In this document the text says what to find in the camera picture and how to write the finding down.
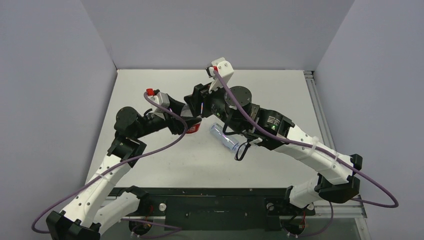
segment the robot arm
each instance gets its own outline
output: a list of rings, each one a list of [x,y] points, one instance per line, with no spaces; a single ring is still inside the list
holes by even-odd
[[[172,107],[173,111],[180,115],[183,103],[175,101],[167,94],[160,94],[163,98],[159,100],[158,94],[159,92],[153,92],[150,99],[154,102],[160,101],[159,105],[165,108]],[[196,117],[182,118],[189,128],[202,120]],[[132,186],[116,200],[101,208],[105,198],[137,160],[115,168],[113,166],[142,155],[146,144],[139,138],[164,128],[168,128],[175,135],[184,132],[184,125],[166,112],[155,109],[152,113],[146,112],[141,116],[132,107],[120,109],[114,125],[115,139],[90,182],[98,176],[101,178],[79,192],[60,212],[52,211],[48,215],[46,223],[51,237],[57,240],[98,240],[101,234],[121,218],[146,206],[149,194]]]
[[[246,87],[231,87],[231,92],[244,111],[264,130],[274,136],[311,144],[313,147],[286,144],[264,135],[255,129],[237,109],[234,101],[228,96],[222,85],[218,84],[219,81],[214,71],[219,72],[226,83],[234,72],[231,64],[224,58],[213,61],[212,66],[206,68],[207,74],[214,81],[206,85],[196,85],[193,93],[184,97],[192,115],[201,116],[202,118],[207,118],[211,115],[218,117],[224,122],[224,134],[240,134],[247,138],[249,144],[244,151],[247,151],[250,145],[262,146],[269,150],[289,155],[314,169],[318,173],[317,177],[303,184],[288,188],[286,195],[289,196],[289,202],[292,205],[304,208],[318,200],[345,203],[359,193],[360,180],[354,176],[352,170],[328,155],[315,151],[315,148],[320,147],[334,152],[343,162],[357,170],[362,168],[361,156],[357,154],[349,156],[335,152],[320,143],[316,137],[309,136],[283,114],[252,103],[252,93]]]

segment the plastic water bottle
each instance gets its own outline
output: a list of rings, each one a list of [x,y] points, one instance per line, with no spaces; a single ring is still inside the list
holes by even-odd
[[[235,139],[232,136],[224,135],[223,134],[223,127],[221,125],[219,125],[218,123],[215,122],[214,124],[212,124],[212,126],[210,126],[210,128],[209,128],[209,131],[212,135],[215,136],[215,138],[220,140],[221,143],[224,144],[224,146],[226,146],[232,152],[236,153],[237,150],[240,148],[238,153],[241,154],[243,152],[243,150],[245,149],[244,145],[240,146],[240,143],[237,139]]]

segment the white tabletop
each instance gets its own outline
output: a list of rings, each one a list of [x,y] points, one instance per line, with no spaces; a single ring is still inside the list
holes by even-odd
[[[204,70],[119,70],[87,179],[94,174],[114,139],[119,109],[131,106],[143,114],[151,107],[143,98],[147,88],[160,89],[183,102],[183,97],[191,94],[195,85],[210,81]],[[302,71],[235,70],[228,85],[248,88],[253,103],[280,112],[309,135],[321,138]],[[209,133],[209,127],[218,121],[215,116],[204,118],[198,132],[186,135],[163,152],[141,158],[116,186],[285,188],[316,175],[293,158],[263,147],[251,147],[242,161],[235,161],[234,154]],[[147,144],[147,153],[177,137],[163,129],[140,140]]]

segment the red label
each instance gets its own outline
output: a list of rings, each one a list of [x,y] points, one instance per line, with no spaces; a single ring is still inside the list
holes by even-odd
[[[199,130],[199,128],[200,128],[200,123],[197,123],[196,125],[190,127],[187,130],[187,134],[193,134],[193,133],[197,132]]]

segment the gray wall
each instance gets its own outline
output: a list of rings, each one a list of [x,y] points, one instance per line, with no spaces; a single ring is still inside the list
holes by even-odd
[[[354,0],[82,0],[118,69],[315,70]]]
[[[115,77],[79,0],[0,2],[1,239],[49,239],[31,222],[86,179]]]
[[[423,239],[424,1],[356,0],[315,72],[337,150],[364,157],[396,209],[366,205],[374,240]],[[364,199],[389,203],[363,181]]]

